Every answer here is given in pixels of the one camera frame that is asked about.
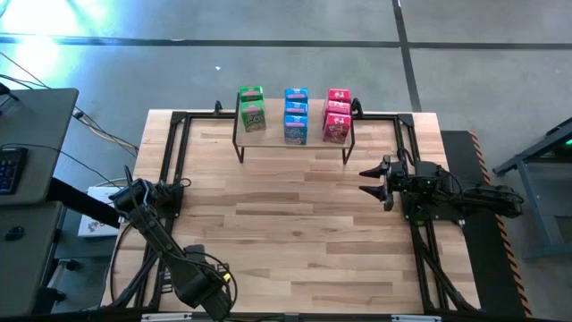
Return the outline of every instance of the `gray floor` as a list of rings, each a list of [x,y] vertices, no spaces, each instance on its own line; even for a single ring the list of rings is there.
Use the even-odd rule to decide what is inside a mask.
[[[391,0],[12,1],[0,32],[82,37],[399,40]],[[570,43],[567,0],[401,0],[408,40]],[[149,108],[233,106],[236,88],[268,97],[308,86],[311,97],[347,87],[366,110],[411,111],[399,48],[59,46],[48,38],[0,50],[53,87],[80,90],[78,106],[114,135],[139,144]],[[475,131],[489,168],[570,117],[570,50],[411,49],[424,112],[444,130]],[[26,77],[0,61],[0,72]],[[108,177],[134,159],[72,121],[64,150]],[[86,189],[100,182],[61,158],[56,176]],[[521,190],[514,174],[505,182]],[[506,221],[518,254],[538,244],[530,216]],[[572,258],[519,263],[535,317],[572,319]]]

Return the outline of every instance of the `stacked boxes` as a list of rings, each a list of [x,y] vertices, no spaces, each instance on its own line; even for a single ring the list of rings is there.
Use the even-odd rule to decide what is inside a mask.
[[[240,87],[240,116],[247,132],[266,130],[262,86]]]
[[[287,144],[306,145],[307,89],[286,89],[284,99],[284,141]]]
[[[324,142],[343,144],[351,129],[351,93],[348,89],[328,89],[324,103]]]

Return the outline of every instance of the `gray metal frame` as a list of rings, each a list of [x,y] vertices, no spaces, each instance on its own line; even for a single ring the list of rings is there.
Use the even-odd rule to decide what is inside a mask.
[[[539,190],[531,183],[528,164],[552,162],[552,163],[569,163],[569,159],[557,157],[543,157],[547,152],[563,145],[566,141],[572,139],[572,122],[565,124],[557,131],[547,135],[543,140],[534,144],[531,148],[515,155],[503,164],[495,167],[492,171],[503,176],[510,170],[518,170],[520,179],[526,190],[526,196],[532,209],[533,220],[543,240],[543,246],[536,250],[530,250],[523,254],[524,259],[539,258],[545,256],[556,255],[572,255],[572,242],[564,242],[562,234],[556,223],[556,217],[551,214],[543,214],[540,208]]]

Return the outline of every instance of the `keyboard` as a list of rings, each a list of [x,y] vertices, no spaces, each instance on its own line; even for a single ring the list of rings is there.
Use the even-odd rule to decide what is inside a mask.
[[[0,195],[16,192],[27,155],[27,148],[0,149]]]

